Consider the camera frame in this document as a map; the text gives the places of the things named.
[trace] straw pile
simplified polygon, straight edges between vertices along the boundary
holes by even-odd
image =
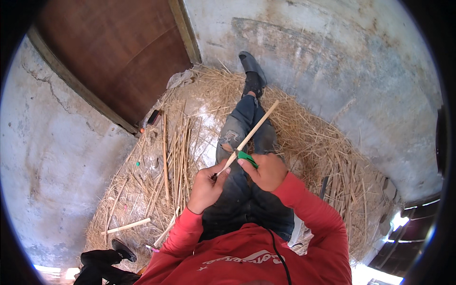
[[[197,170],[214,164],[215,157],[209,154],[215,153],[218,135],[240,99],[244,79],[243,74],[199,67],[194,70],[194,83],[163,95],[154,109],[161,110],[167,119],[146,128],[114,176],[87,230],[85,250],[110,248],[109,241],[119,238],[138,255],[135,264],[122,261],[120,268],[136,272],[147,264],[150,250],[145,245],[160,247],[163,241],[157,240],[172,224],[176,210],[179,213],[185,207]],[[293,97],[266,87],[259,102],[267,110],[275,100],[280,104],[269,118],[277,132],[277,152],[317,195],[323,178],[329,177],[325,201],[347,225],[352,262],[360,261],[379,238],[378,221],[389,207],[381,187],[384,177],[335,126],[312,115]],[[163,179],[164,172],[168,172],[168,181]],[[100,234],[107,225],[111,229],[146,217],[152,221],[108,236]],[[301,232],[297,243],[302,245],[293,247],[298,254],[306,252],[312,237],[305,227]]]

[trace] jeans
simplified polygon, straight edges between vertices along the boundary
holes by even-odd
[[[140,278],[139,275],[111,266],[119,264],[121,260],[122,257],[113,249],[82,253],[81,262],[84,267],[74,285],[101,285],[102,278],[116,285],[135,283]]]
[[[263,115],[264,111],[255,97],[242,97],[227,117],[220,133],[217,163],[230,157],[232,150],[239,146]],[[274,151],[277,135],[268,119],[253,135],[253,140],[255,153],[267,154]],[[276,195],[261,190],[255,183],[249,185],[247,173],[237,161],[230,167],[231,172],[220,198],[204,211],[200,241],[239,230],[245,223],[256,223],[289,241],[295,226],[293,210],[285,207]]]

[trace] concrete wall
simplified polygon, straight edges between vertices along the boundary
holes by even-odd
[[[241,72],[237,54],[249,51],[269,83],[333,122],[404,200],[440,191],[439,82],[396,0],[184,2],[203,64]]]
[[[1,101],[0,173],[8,211],[34,264],[79,265],[85,228],[134,143],[23,40]]]

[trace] wooden door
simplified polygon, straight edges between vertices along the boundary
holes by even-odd
[[[167,0],[49,0],[36,26],[69,71],[130,124],[191,67]]]

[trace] person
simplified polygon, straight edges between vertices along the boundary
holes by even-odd
[[[140,276],[129,271],[120,270],[111,265],[119,264],[122,259],[136,261],[136,255],[118,239],[112,239],[113,249],[91,250],[81,254],[81,274],[74,285],[101,285],[102,278],[109,284],[132,285]]]
[[[253,136],[258,168],[239,159],[211,179],[264,115],[258,102],[264,74],[249,53],[239,58],[246,84],[222,128],[217,164],[196,174],[187,207],[135,285],[351,284],[342,218],[274,154],[277,138],[269,120]],[[287,246],[294,213],[314,234],[303,256]]]

